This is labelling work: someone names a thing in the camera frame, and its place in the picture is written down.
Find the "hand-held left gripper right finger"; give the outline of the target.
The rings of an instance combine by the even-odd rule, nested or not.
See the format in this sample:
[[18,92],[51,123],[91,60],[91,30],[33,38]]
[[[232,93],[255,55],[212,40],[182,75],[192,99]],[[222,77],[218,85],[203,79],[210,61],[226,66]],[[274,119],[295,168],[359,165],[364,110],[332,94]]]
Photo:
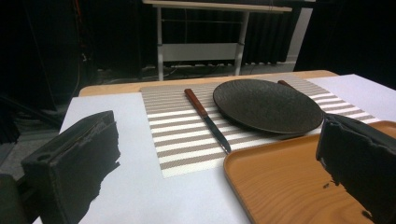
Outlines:
[[375,224],[396,224],[396,138],[358,120],[327,114],[316,160]]

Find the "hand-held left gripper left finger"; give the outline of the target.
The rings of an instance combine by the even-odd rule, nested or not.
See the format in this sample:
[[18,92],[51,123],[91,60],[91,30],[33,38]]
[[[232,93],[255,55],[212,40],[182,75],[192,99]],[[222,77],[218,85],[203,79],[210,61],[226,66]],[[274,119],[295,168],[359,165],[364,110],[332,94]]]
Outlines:
[[119,165],[119,134],[111,110],[79,120],[22,160],[39,194],[43,224],[78,224]]

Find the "orange wooden tray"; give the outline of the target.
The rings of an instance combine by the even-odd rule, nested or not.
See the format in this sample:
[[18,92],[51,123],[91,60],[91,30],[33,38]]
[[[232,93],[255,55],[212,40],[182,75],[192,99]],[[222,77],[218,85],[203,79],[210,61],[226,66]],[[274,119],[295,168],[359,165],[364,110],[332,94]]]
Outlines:
[[[369,126],[396,138],[396,122]],[[224,172],[253,224],[375,224],[316,160],[320,133],[230,153]]]

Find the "white table cover sheet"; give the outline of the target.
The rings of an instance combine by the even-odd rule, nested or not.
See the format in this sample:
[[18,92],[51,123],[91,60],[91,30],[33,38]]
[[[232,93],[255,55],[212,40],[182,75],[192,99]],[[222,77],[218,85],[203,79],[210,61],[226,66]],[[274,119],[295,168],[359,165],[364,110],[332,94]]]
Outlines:
[[217,78],[99,85],[84,88],[64,119],[71,126],[111,110],[119,130],[120,165],[108,175],[83,224],[252,224],[222,165],[163,177],[141,89],[219,84]]

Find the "dark round textured plate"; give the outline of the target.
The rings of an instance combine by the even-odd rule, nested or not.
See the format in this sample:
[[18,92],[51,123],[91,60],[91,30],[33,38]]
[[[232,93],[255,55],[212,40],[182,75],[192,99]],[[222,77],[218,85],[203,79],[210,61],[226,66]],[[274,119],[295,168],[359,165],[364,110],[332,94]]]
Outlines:
[[267,80],[224,82],[214,89],[213,100],[225,118],[269,133],[308,133],[323,121],[323,112],[314,100]]

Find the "striped beige placemat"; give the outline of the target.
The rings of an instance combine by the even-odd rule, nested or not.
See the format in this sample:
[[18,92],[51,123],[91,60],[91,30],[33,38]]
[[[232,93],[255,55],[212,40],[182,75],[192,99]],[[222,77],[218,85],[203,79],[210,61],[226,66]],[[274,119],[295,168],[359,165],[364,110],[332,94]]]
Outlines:
[[245,128],[224,118],[212,97],[218,85],[214,82],[140,90],[163,177],[215,168],[222,165],[225,157],[224,150],[185,96],[187,88],[193,90],[233,149],[257,147],[289,138],[287,134]]

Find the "wooden-handled knife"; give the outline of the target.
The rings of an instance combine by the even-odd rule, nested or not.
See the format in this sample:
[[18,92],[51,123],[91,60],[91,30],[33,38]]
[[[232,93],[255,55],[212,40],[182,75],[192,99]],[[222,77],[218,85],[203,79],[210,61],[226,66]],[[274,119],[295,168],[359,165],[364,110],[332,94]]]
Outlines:
[[226,154],[231,153],[232,150],[228,140],[225,138],[225,136],[222,134],[222,132],[219,130],[219,128],[213,122],[213,120],[208,116],[208,113],[206,112],[205,108],[203,107],[199,99],[196,97],[192,89],[185,89],[184,93],[188,98],[188,100],[190,101],[190,103],[192,104],[192,106],[194,107],[194,109],[196,110],[197,114],[204,121],[209,131],[212,133],[212,135],[216,138],[219,145],[225,151],[225,153]]

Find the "white metal frame desk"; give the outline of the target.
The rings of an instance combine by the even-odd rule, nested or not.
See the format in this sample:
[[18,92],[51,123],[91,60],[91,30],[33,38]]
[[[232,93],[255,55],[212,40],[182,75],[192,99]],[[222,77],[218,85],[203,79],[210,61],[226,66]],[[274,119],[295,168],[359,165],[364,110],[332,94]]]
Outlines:
[[[275,7],[271,3],[264,5],[247,5],[242,3],[218,3],[196,0],[143,0],[146,5],[152,5],[157,11],[157,69],[158,79],[164,80],[164,62],[218,61],[234,60],[234,74],[240,75],[241,62],[245,47],[248,20],[251,12],[285,13],[292,12],[291,7]],[[163,8],[183,8],[201,10],[228,10],[242,13],[242,23],[238,41],[235,43],[163,43]]]

